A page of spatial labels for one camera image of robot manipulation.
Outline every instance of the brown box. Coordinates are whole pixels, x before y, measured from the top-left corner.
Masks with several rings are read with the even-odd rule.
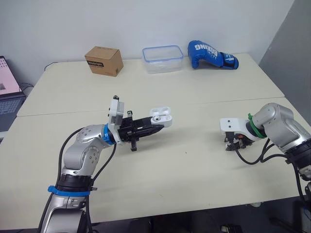
[[[123,68],[121,53],[118,49],[95,46],[85,55],[85,58],[94,74],[116,77]]]

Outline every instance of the plastic container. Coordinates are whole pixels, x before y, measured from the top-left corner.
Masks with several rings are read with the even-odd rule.
[[[183,53],[177,45],[144,48],[143,63],[150,74],[180,70]]]

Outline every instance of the laptop screen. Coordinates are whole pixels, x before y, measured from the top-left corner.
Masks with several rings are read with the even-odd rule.
[[[0,97],[3,95],[9,96],[9,94],[16,92],[21,92],[21,89],[8,67],[5,58],[0,56]]]

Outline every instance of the white wall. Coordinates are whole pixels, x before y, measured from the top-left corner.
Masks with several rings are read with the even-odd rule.
[[[199,39],[258,63],[294,0],[0,0],[0,54],[20,81],[95,45],[139,58],[144,47]]]

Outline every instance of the boxing glove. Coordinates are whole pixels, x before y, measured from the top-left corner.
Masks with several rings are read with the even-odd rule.
[[[218,52],[212,46],[200,40],[192,40],[189,42],[188,57],[194,69],[198,68],[199,60],[205,60],[214,66],[225,69],[237,69],[239,66],[239,61],[235,56],[224,52]]]

